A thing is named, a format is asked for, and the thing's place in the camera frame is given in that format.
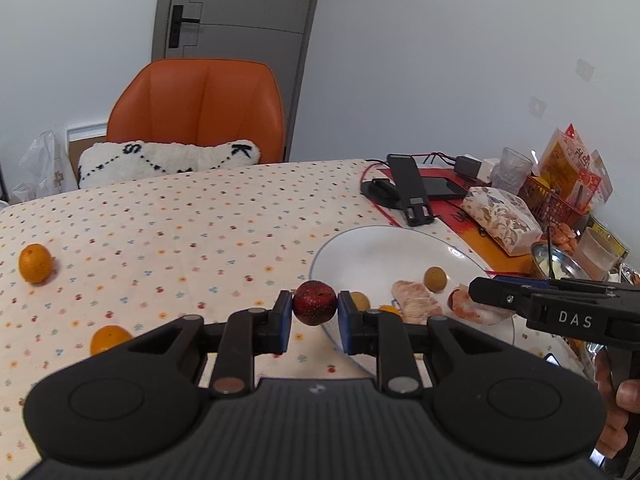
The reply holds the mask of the right hand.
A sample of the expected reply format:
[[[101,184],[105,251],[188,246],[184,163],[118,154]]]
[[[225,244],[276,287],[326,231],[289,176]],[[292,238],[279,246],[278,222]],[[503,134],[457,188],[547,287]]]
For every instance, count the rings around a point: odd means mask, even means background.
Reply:
[[[640,411],[640,382],[626,380],[615,389],[611,380],[611,363],[605,349],[601,349],[596,357],[594,378],[606,407],[606,421],[596,449],[604,457],[614,458],[627,444],[629,416]]]

